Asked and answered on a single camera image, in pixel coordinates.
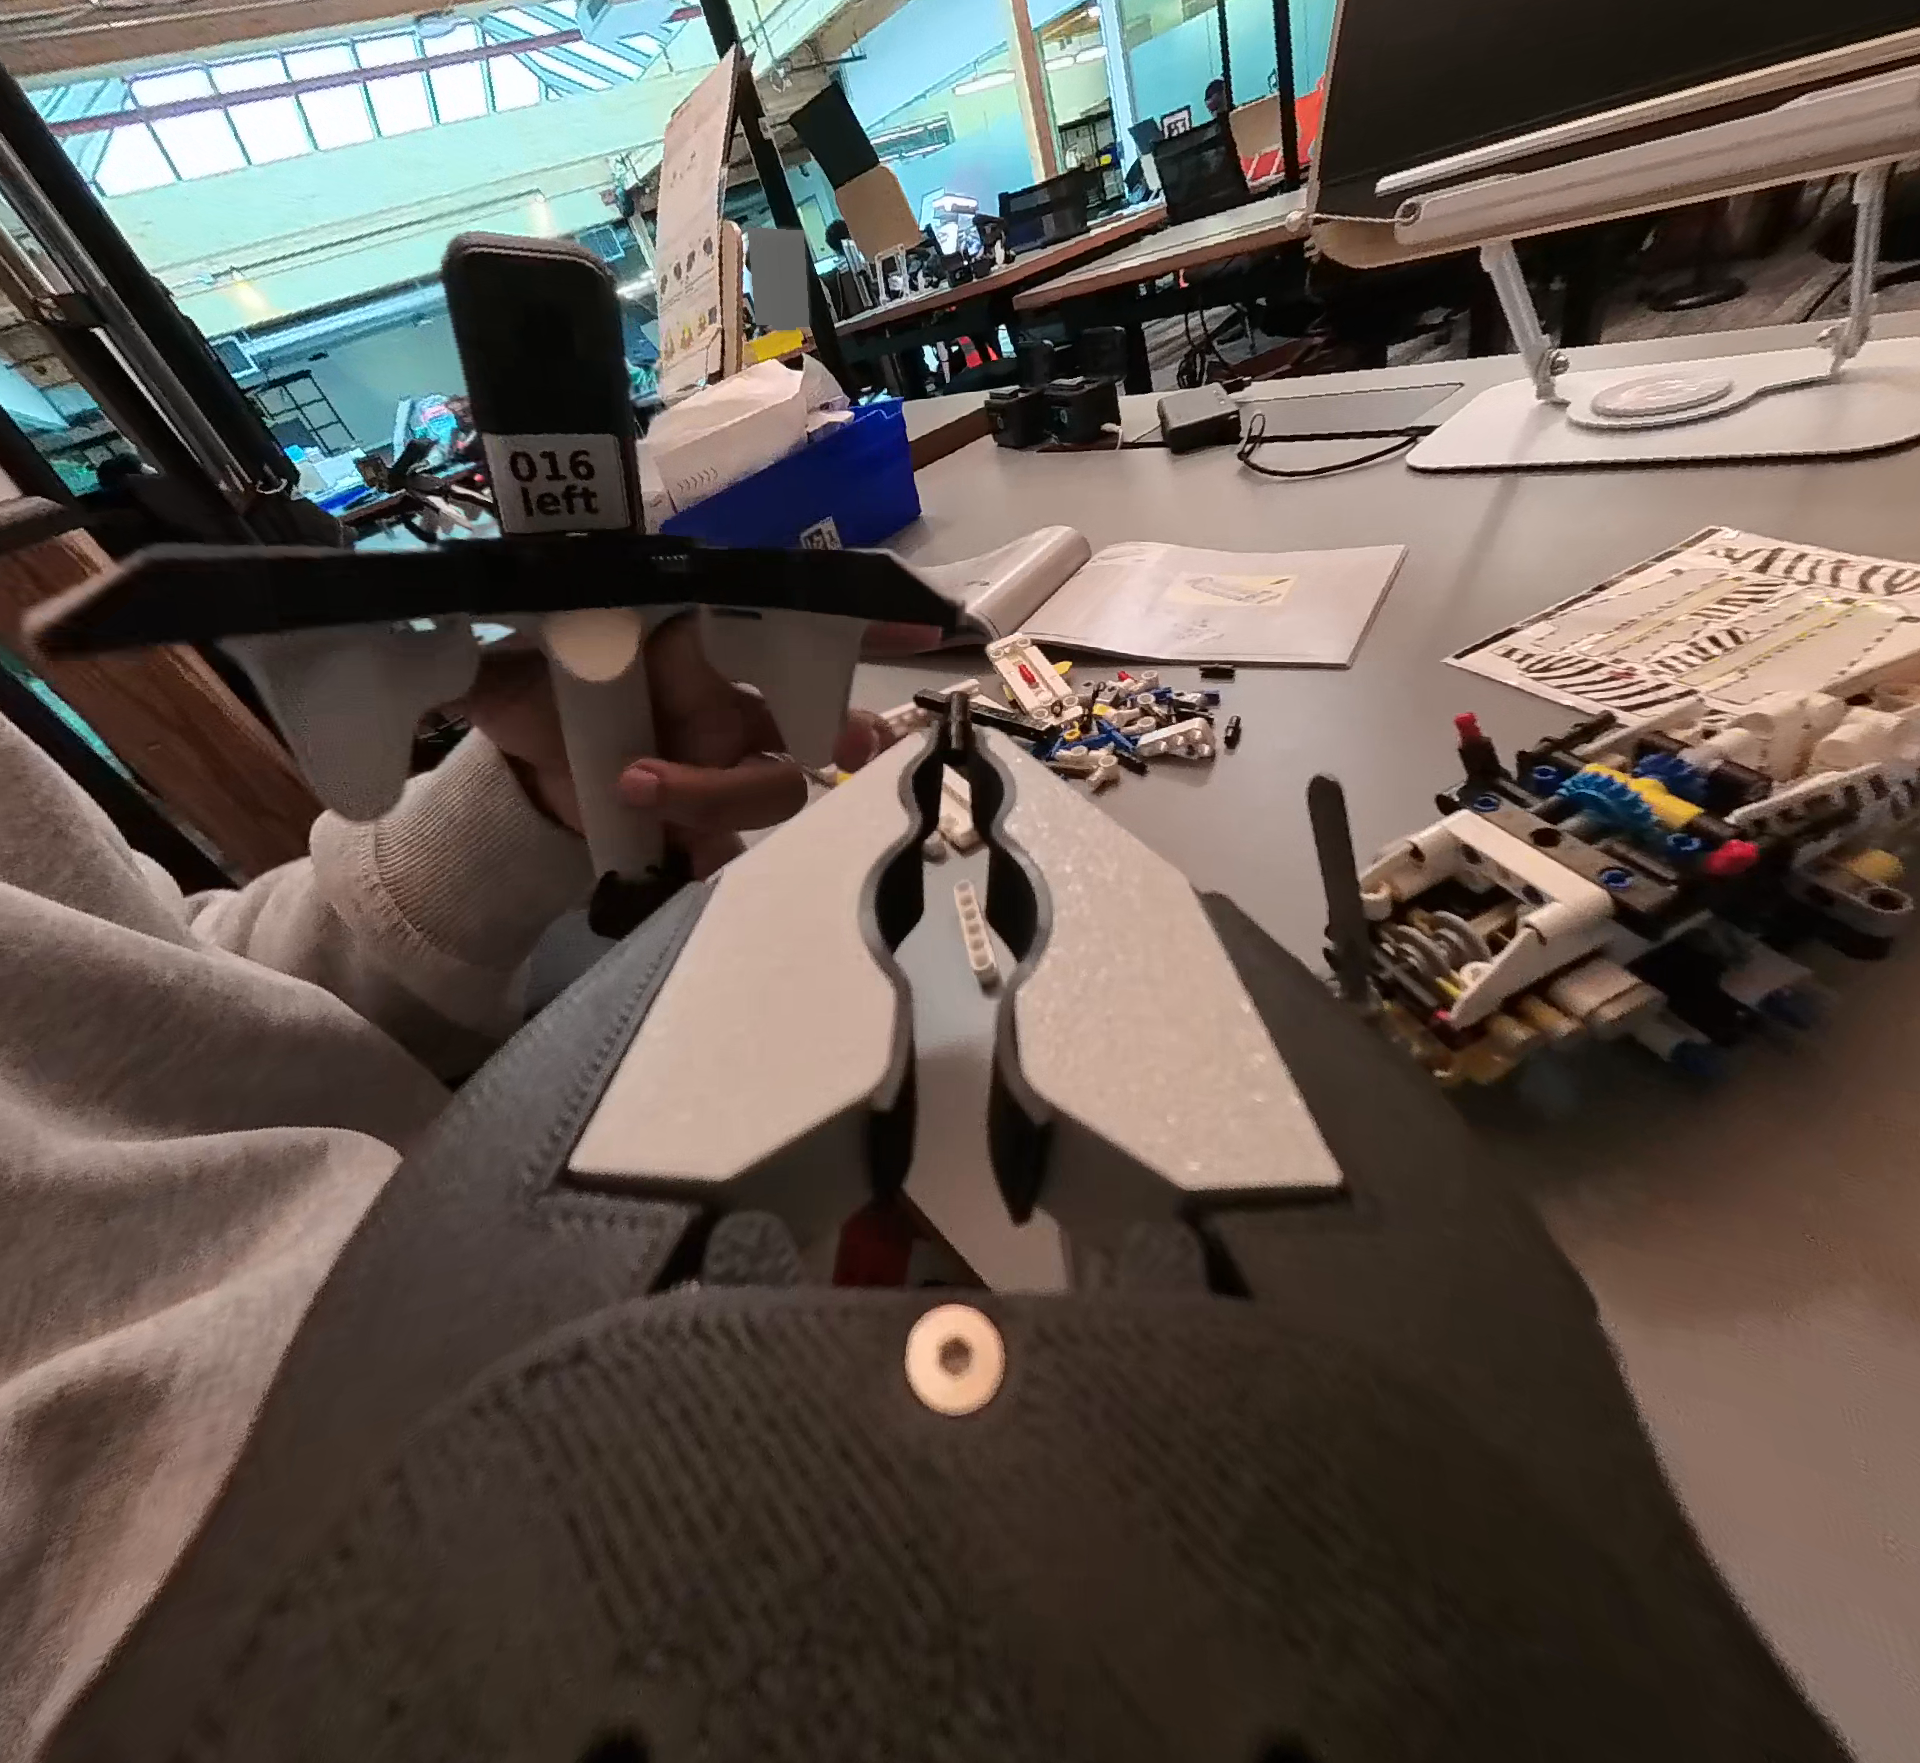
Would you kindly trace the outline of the black office chair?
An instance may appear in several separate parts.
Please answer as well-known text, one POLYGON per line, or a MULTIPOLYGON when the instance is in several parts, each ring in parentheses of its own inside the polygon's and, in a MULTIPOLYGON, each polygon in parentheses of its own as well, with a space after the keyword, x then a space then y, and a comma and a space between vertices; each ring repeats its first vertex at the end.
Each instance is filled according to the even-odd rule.
POLYGON ((1212 118, 1152 148, 1170 226, 1200 222, 1248 206, 1251 192, 1231 118, 1212 118))

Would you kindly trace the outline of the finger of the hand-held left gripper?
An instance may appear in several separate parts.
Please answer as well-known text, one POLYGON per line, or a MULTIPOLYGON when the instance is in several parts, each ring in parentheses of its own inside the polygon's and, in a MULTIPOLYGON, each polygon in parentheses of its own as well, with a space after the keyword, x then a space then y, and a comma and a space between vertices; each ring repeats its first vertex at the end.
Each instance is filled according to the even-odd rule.
POLYGON ((352 821, 396 809, 420 719, 468 693, 481 659, 471 625, 328 625, 224 647, 325 811, 352 821))
POLYGON ((709 663, 761 695, 792 757, 806 767, 840 761, 836 741, 850 711, 867 619, 707 607, 699 625, 709 663))

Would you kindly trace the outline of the person's left forearm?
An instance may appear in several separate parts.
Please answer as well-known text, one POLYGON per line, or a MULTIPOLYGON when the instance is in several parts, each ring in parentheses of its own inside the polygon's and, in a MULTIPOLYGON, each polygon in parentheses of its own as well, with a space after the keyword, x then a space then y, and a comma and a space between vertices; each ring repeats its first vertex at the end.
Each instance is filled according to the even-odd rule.
POLYGON ((593 871, 484 735, 201 895, 13 723, 2 789, 2 1751, 39 1759, 593 871))

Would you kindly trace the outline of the zebra print sticker sheet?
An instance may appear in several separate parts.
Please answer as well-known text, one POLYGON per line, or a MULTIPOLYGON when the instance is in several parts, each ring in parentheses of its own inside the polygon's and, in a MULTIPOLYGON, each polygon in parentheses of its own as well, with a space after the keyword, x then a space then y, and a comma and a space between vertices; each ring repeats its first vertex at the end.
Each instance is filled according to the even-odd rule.
POLYGON ((1738 527, 1644 563, 1453 653, 1448 665, 1584 715, 1697 697, 1717 717, 1916 677, 1919 565, 1738 527))

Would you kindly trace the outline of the blue plastic storage bin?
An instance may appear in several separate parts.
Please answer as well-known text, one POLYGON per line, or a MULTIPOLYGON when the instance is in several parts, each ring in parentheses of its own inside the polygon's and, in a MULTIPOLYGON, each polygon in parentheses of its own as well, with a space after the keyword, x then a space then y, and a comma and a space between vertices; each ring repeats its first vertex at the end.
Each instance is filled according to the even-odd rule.
POLYGON ((921 517, 904 403, 877 400, 657 529, 718 547, 871 549, 921 517))

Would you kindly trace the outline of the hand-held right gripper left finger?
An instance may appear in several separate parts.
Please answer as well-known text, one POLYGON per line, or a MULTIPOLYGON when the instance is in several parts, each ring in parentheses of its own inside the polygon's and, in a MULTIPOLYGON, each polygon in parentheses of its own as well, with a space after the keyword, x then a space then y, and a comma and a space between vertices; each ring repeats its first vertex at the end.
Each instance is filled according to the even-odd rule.
POLYGON ((568 1151, 568 1199, 762 1211, 808 1249, 898 1197, 960 1271, 909 1191, 924 777, 937 745, 901 741, 718 873, 568 1151))

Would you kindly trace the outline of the black metal pole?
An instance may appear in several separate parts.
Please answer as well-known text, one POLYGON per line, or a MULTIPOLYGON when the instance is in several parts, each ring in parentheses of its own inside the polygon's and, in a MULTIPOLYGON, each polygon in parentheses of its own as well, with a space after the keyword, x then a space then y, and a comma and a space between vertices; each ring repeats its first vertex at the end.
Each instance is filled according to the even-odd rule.
POLYGON ((736 22, 733 0, 699 0, 712 44, 725 66, 733 68, 733 110, 774 224, 803 234, 798 204, 788 182, 779 146, 774 144, 757 92, 754 66, 736 22))

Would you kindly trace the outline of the black lego connector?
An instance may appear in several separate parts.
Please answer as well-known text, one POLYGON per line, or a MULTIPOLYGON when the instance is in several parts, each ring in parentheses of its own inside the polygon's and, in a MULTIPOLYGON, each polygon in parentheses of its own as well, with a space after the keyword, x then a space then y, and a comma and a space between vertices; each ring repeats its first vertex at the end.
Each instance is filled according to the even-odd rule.
POLYGON ((990 839, 1003 803, 1003 773, 975 719, 973 697, 935 703, 929 741, 901 777, 898 795, 917 833, 969 855, 990 839))

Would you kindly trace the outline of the white tissue pack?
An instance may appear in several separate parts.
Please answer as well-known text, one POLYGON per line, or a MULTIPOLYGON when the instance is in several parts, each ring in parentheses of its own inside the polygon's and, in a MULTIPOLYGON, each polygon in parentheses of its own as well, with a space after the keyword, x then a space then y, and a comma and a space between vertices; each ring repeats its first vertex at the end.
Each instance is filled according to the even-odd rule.
POLYGON ((817 360, 766 362, 702 386, 658 411, 637 453, 646 527, 697 507, 853 417, 840 382, 817 360))

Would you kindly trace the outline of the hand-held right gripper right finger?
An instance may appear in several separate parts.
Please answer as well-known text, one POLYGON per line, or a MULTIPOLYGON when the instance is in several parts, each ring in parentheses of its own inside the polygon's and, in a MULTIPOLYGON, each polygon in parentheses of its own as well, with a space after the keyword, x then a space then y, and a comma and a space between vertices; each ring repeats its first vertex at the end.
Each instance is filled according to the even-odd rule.
POLYGON ((992 927, 997 983, 960 965, 960 1269, 1068 1287, 1136 1223, 1342 1199, 1347 1179, 1189 877, 990 731, 960 861, 1012 875, 1025 949, 992 927))

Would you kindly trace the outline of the lego instruction booklet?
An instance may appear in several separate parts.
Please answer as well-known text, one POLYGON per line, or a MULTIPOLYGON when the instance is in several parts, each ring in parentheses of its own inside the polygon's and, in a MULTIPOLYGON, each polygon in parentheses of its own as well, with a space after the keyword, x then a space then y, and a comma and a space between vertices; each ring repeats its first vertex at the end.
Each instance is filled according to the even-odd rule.
POLYGON ((1094 549, 1079 529, 1053 525, 969 559, 910 567, 987 637, 1025 635, 1074 661, 1347 669, 1407 553, 1163 541, 1094 549))

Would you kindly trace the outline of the person's left hand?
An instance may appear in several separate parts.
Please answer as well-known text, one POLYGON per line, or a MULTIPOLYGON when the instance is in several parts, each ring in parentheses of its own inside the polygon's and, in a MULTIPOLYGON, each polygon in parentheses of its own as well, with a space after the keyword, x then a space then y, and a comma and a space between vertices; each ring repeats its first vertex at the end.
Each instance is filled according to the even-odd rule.
MULTIPOLYGON (((797 815, 811 777, 794 761, 764 699, 714 669, 694 615, 672 617, 644 647, 654 751, 588 791, 664 829, 699 879, 733 861, 751 831, 797 815)), ((546 659, 502 645, 449 713, 505 755, 533 805, 583 833, 577 769, 546 659)))

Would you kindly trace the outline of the white monitor stand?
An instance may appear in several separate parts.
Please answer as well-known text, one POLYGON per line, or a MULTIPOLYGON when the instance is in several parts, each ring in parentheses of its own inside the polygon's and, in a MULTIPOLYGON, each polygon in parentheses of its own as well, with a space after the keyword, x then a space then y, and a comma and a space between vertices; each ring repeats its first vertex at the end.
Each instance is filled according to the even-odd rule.
POLYGON ((1916 443, 1916 348, 1869 346, 1895 166, 1916 154, 1916 68, 1807 92, 1757 114, 1516 170, 1530 148, 1596 138, 1550 128, 1385 176, 1405 248, 1478 248, 1526 366, 1489 388, 1412 455, 1429 475, 1850 459, 1916 443), (1727 352, 1575 374, 1534 310, 1519 240, 1745 188, 1848 174, 1855 210, 1847 314, 1811 350, 1727 352))

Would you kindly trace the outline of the white lego beam assembly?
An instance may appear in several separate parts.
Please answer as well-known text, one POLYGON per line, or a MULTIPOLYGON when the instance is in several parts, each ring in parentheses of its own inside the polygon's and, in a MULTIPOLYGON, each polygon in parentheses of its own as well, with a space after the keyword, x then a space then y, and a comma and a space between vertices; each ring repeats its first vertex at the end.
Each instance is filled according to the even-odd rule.
POLYGON ((1036 727, 1073 727, 1087 707, 1044 647, 1025 633, 995 639, 987 657, 1012 705, 1036 727))

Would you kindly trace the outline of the lego car model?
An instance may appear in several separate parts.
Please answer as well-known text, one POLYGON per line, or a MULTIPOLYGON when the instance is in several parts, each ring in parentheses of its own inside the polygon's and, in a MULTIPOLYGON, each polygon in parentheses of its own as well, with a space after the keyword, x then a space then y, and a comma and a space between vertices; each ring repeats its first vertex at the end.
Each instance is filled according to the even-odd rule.
POLYGON ((1454 717, 1460 777, 1358 863, 1342 785, 1308 783, 1337 993, 1436 1083, 1626 1039, 1704 1069, 1805 1025, 1809 951, 1876 961, 1916 923, 1916 659, 1717 715, 1607 711, 1504 759, 1454 717))

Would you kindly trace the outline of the pile of small lego pieces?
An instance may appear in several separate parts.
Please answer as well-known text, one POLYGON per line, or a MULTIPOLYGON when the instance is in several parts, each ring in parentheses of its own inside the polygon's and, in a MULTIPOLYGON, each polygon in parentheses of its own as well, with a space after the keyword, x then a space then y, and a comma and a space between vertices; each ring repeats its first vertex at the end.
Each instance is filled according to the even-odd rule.
POLYGON ((1070 683, 1074 717, 1051 721, 1029 753, 1093 795, 1157 767, 1211 767, 1240 747, 1243 717, 1212 689, 1185 691, 1120 669, 1070 683))

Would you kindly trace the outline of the long wooden desk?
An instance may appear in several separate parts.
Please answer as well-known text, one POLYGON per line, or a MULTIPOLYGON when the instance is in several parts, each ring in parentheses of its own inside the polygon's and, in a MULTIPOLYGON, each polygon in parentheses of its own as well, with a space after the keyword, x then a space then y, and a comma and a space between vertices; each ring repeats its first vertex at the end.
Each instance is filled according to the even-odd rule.
POLYGON ((1307 208, 1304 188, 1185 224, 1168 224, 1161 206, 1145 208, 973 284, 862 312, 836 326, 836 344, 850 362, 884 358, 901 344, 937 342, 973 322, 1008 328, 1017 316, 1053 314, 1109 290, 1149 288, 1217 264, 1273 256, 1307 238, 1307 208))

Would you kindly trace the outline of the black metal frame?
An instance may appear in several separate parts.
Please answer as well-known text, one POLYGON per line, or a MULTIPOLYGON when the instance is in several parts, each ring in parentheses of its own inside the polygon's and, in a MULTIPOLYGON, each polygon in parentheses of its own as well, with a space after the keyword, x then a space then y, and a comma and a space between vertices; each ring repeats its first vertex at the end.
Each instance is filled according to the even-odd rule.
POLYGON ((139 455, 182 539, 348 549, 203 332, 148 272, 25 88, 2 74, 4 298, 139 455))

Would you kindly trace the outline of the cardboard sign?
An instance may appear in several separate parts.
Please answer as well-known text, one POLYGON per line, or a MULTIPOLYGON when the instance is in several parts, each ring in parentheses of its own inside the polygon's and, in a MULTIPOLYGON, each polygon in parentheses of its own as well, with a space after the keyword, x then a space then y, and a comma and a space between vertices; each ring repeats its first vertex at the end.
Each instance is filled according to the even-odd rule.
POLYGON ((734 376, 745 360, 746 252, 725 212, 734 92, 734 72, 721 60, 664 132, 654 226, 657 386, 664 405, 734 376))

